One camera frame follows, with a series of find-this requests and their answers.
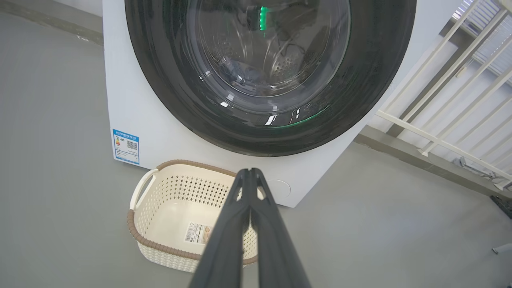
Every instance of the gray floor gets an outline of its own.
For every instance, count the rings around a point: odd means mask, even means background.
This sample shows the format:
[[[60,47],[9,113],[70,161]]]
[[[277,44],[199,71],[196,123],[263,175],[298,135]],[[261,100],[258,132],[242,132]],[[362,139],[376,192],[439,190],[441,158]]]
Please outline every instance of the gray floor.
[[[186,287],[126,229],[145,170],[112,158],[102,48],[5,14],[0,38],[0,287]],[[282,214],[314,287],[512,281],[487,197],[357,144]]]

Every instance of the white plastic basket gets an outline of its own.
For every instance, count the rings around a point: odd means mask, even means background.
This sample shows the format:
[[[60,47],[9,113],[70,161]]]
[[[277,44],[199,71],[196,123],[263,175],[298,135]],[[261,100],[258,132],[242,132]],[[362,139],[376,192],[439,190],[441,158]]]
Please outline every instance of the white plastic basket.
[[[207,241],[235,176],[186,160],[168,161],[147,172],[135,188],[128,213],[128,228],[144,257],[194,272],[206,246],[202,242]],[[244,265],[256,262],[257,254],[257,235],[249,227],[244,235]]]

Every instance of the basket label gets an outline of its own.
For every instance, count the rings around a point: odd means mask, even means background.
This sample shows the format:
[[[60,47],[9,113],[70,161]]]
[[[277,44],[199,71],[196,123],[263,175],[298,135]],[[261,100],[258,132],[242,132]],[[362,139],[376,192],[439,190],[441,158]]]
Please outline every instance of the basket label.
[[[114,131],[116,159],[139,164],[139,137],[115,129],[112,130]]]
[[[185,242],[205,245],[208,243],[210,235],[211,226],[190,222],[185,234]]]

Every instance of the blue label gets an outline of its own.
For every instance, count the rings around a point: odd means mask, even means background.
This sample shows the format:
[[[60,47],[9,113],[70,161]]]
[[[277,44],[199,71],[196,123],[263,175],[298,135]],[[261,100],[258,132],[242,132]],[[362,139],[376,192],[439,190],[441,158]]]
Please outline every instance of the blue label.
[[[139,164],[139,137],[113,130],[116,159]]]

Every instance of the front-load washing machine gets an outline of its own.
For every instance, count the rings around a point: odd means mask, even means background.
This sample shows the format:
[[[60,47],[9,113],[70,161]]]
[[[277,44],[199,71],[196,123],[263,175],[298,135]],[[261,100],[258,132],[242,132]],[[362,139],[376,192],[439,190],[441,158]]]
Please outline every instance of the front-load washing machine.
[[[295,207],[458,4],[103,1],[114,158],[257,167]]]

